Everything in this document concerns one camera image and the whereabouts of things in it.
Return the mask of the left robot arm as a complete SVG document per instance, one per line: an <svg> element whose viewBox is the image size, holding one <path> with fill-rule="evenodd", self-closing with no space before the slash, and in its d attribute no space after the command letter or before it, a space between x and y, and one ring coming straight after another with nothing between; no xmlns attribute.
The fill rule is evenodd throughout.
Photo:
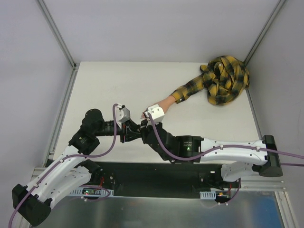
<svg viewBox="0 0 304 228"><path fill-rule="evenodd" d="M73 190L89 183L100 181L100 168L91 159L91 154L99 145L101 131L111 130L117 136L123 124L130 121L130 111L124 105L114 104L113 121L106 127L102 113L98 109L86 112L79 130L69 141L61 155L40 175L27 185L16 185L12 190L14 212L9 227L17 213L32 226L40 225L52 209Z"/></svg>

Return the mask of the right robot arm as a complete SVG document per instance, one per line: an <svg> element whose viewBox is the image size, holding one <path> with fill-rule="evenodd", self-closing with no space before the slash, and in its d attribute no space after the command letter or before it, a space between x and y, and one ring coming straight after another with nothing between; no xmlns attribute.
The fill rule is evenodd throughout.
<svg viewBox="0 0 304 228"><path fill-rule="evenodd" d="M164 161L170 163L222 162L220 172L214 175L214 183L225 187L230 182L254 173L262 177L282 177L283 171L275 139L264 135L251 142L217 141L199 136L173 136L163 129L142 121L140 133L144 144L149 145Z"/></svg>

